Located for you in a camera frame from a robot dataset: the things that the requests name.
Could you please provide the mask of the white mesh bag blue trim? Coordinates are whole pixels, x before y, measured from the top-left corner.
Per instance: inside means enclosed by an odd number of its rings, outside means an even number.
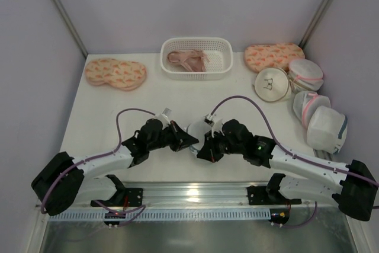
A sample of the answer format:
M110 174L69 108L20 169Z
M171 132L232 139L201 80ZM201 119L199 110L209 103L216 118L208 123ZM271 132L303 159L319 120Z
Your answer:
M195 143L189 147L189 150L195 156L197 156L199 151L203 148L205 144L205 134L211 130L213 124L213 122L207 120L205 117L201 117L198 120L193 121L187 127L187 133L198 140L198 143Z

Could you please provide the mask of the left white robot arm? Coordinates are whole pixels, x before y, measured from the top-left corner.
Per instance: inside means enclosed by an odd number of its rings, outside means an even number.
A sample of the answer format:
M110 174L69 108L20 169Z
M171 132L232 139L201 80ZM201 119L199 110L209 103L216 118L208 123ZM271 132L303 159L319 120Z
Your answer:
M126 189L114 171L141 164L153 150L169 147L177 152L198 142L174 121L150 119L110 152L78 158L67 152L56 154L33 179L31 188L41 201L41 212L50 216L94 200L116 206Z

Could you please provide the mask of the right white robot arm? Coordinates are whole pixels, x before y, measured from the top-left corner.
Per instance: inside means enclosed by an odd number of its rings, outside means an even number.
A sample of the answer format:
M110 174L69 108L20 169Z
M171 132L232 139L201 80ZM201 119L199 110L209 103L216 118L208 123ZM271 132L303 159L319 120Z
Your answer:
M274 139L252 134L235 119L226 123L201 119L187 132L199 140L193 150L199 159L215 163L224 155L242 155L254 166L275 170L266 187L273 203L313 200L336 206L356 220L371 217L378 183L361 161L345 164L301 156Z

